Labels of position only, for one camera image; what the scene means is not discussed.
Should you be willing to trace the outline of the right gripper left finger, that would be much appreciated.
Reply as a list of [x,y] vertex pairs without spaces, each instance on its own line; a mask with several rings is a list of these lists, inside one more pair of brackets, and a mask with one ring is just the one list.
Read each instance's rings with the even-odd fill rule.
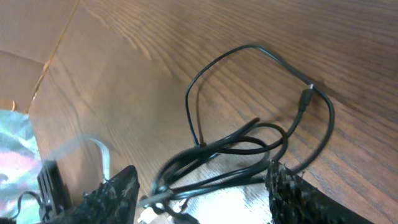
[[130,224],[139,193],[137,170],[129,165],[83,197],[79,206],[48,221],[49,224]]

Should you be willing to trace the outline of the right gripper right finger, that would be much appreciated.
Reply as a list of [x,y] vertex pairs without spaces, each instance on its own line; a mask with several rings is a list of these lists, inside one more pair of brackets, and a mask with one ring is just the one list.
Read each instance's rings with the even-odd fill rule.
[[273,223],[369,223],[366,218],[334,201],[279,162],[267,170],[266,188]]

